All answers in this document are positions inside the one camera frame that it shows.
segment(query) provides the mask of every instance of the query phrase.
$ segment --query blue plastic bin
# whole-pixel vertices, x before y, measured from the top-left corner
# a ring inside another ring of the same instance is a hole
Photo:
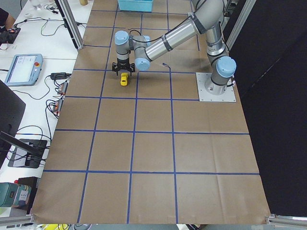
[[[154,0],[118,0],[121,11],[151,12]]]

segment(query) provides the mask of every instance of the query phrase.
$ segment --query tablet device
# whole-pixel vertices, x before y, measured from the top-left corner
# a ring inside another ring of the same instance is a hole
[[[34,85],[42,64],[43,56],[41,54],[15,55],[4,83],[8,86]]]

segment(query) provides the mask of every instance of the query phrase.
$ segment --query white mounting plate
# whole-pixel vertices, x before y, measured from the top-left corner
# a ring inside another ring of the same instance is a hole
[[[227,87],[222,95],[213,95],[205,89],[206,80],[211,77],[212,73],[196,73],[198,96],[200,102],[236,102],[233,87]]]

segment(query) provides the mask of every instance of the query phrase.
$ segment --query yellow object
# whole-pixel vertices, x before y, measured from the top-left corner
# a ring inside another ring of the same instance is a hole
[[[67,224],[43,224],[41,226],[43,230],[67,230]]]
[[[128,73],[122,73],[120,78],[120,85],[127,86],[128,85]]]
[[[82,6],[85,6],[88,4],[87,0],[79,0],[79,1]]]

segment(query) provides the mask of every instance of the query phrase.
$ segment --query robotic arm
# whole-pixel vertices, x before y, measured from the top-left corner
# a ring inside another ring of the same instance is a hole
[[[213,67],[213,74],[206,82],[206,89],[215,95],[224,92],[226,84],[236,70],[236,63],[227,56],[219,19],[223,13],[223,0],[192,0],[195,12],[171,31],[162,35],[151,45],[148,36],[132,36],[125,31],[115,34],[117,63],[112,70],[118,74],[121,69],[130,73],[147,70],[150,62],[171,51],[196,34],[206,33],[207,56]],[[135,65],[130,64],[129,54],[134,50]]]

